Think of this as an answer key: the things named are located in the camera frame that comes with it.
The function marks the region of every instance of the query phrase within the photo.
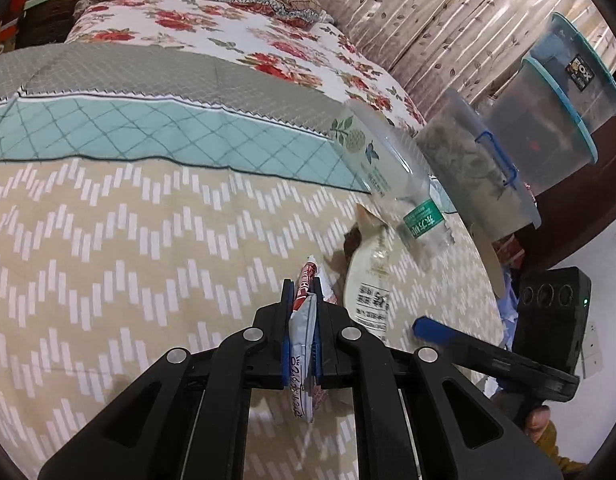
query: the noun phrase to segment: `curtain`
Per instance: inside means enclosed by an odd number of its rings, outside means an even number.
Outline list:
[[[616,39],[590,0],[319,1],[427,118],[447,88],[475,105],[496,94],[555,11],[575,23],[611,71],[616,68]]]

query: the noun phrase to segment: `red and white wrapper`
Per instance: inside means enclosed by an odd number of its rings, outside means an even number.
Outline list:
[[[290,397],[294,416],[312,422],[314,410],[325,396],[315,384],[312,368],[312,339],[317,319],[317,296],[309,292],[312,280],[318,277],[322,286],[324,301],[336,303],[328,275],[315,260],[309,256],[302,267],[296,286],[293,311],[288,322],[290,335]]]

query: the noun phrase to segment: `blue cloth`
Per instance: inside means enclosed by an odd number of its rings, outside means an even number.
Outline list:
[[[512,341],[515,338],[515,329],[517,328],[517,303],[518,299],[512,290],[512,277],[510,270],[503,267],[504,285],[506,293],[503,298],[497,300],[497,308],[499,309],[499,317],[504,323],[504,339],[503,343],[508,350],[512,349]]]

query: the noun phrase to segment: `wall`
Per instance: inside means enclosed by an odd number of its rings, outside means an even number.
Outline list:
[[[552,403],[560,455],[588,462],[616,421],[616,220],[557,267],[579,267],[592,280],[588,321],[597,326],[603,368],[583,380],[571,402]]]

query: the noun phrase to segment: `plastic storage box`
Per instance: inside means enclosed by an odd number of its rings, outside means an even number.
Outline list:
[[[616,82],[586,38],[559,13],[530,49],[582,117],[589,133],[616,115]]]
[[[485,123],[536,196],[589,162],[597,148],[555,79],[532,57],[486,111]]]
[[[478,224],[491,241],[530,223],[539,227],[533,197],[496,138],[455,90],[444,97],[415,141],[464,222]]]

